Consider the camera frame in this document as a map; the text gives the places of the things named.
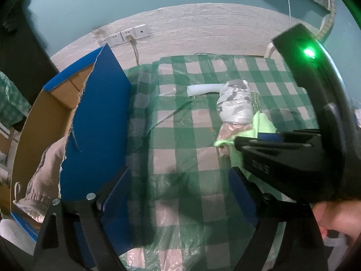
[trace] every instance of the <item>human hand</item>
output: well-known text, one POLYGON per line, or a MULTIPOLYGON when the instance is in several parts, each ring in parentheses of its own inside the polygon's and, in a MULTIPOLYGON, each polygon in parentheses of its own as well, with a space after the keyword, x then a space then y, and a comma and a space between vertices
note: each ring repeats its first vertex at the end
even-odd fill
POLYGON ((322 238, 327 230, 336 230, 349 237, 352 246, 361 232, 361 201, 321 202, 313 209, 322 238))

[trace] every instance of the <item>electrical outlet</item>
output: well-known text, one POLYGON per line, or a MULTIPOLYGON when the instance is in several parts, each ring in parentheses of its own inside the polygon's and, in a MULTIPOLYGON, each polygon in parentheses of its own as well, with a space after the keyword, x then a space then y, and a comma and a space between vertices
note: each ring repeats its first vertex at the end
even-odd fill
POLYGON ((117 32, 117 33, 109 36, 108 39, 109 39, 108 44, 111 48, 124 43, 123 37, 120 34, 120 32, 117 32))
POLYGON ((135 38, 136 39, 139 39, 141 37, 150 36, 148 26, 146 24, 141 24, 139 26, 135 26, 134 27, 134 32, 135 32, 135 38))
POLYGON ((120 33, 122 34, 124 42, 129 42, 130 41, 130 39, 127 38, 127 36, 132 36, 133 39, 136 39, 134 28, 128 28, 127 30, 122 30, 120 33))
POLYGON ((99 46, 103 47, 106 43, 109 43, 108 38, 109 38, 109 37, 105 37, 105 38, 103 38, 103 39, 99 39, 99 40, 98 40, 99 46))

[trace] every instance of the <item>lime green cloth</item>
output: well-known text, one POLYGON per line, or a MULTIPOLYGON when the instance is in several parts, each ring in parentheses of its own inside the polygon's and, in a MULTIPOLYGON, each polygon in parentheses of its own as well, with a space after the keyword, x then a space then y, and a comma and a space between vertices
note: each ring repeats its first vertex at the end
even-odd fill
MULTIPOLYGON (((267 115, 265 113, 257 112, 253 116, 252 120, 252 129, 243 131, 239 134, 236 134, 235 136, 232 136, 230 139, 221 139, 216 140, 214 142, 215 147, 222 147, 222 146, 229 146, 229 155, 231 158, 231 166, 232 167, 239 167, 243 168, 243 155, 241 152, 237 151, 234 147, 234 139, 236 136, 245 136, 247 138, 256 138, 258 136, 258 133, 275 133, 276 128, 272 124, 271 121, 268 120, 267 115)), ((247 179, 251 176, 251 173, 249 173, 246 170, 242 170, 243 174, 247 179)))

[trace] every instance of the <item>silver screw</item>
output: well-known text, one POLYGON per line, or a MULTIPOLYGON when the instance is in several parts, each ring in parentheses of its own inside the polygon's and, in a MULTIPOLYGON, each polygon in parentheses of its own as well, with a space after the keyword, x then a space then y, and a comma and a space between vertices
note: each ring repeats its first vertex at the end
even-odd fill
POLYGON ((87 194, 87 200, 88 200, 88 201, 94 200, 95 197, 96 197, 96 194, 95 194, 95 193, 89 193, 89 194, 87 194))
POLYGON ((52 201, 52 204, 53 204, 54 206, 59 205, 59 204, 60 204, 60 199, 54 199, 54 200, 52 201))

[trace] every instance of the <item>green fabric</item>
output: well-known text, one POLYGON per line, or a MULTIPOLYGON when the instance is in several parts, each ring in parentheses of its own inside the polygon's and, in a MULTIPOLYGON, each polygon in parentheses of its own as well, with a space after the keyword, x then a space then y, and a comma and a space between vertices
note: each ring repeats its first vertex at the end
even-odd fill
MULTIPOLYGON (((244 132, 241 132, 235 136, 232 136, 231 139, 225 139, 225 140, 216 140, 214 142, 214 146, 221 147, 221 146, 229 146, 229 155, 231 158, 231 166, 232 167, 239 167, 243 168, 243 155, 241 152, 237 151, 234 147, 234 139, 236 136, 244 136, 247 138, 257 138, 258 133, 275 133, 276 128, 272 124, 271 121, 268 120, 267 115, 265 113, 256 112, 256 114, 253 116, 252 120, 252 129, 247 130, 244 132)), ((249 179, 251 173, 249 173, 247 170, 242 170, 244 176, 249 179)))
POLYGON ((29 114, 30 108, 14 83, 0 71, 0 123, 10 129, 29 114))
MULTIPOLYGON (((255 57, 165 57, 126 74, 132 84, 129 219, 133 246, 141 248, 144 262, 135 263, 131 252, 121 259, 128 270, 233 270, 254 228, 229 188, 230 159, 219 157, 213 146, 222 125, 218 94, 190 98, 187 86, 243 78, 261 95, 261 110, 280 131, 316 127, 307 94, 287 66, 255 57), (205 115, 202 124, 196 123, 199 113, 205 115), (167 215, 173 219, 160 218, 167 215), (177 254, 177 263, 164 263, 177 254)), ((269 259, 275 258, 277 243, 269 259)))

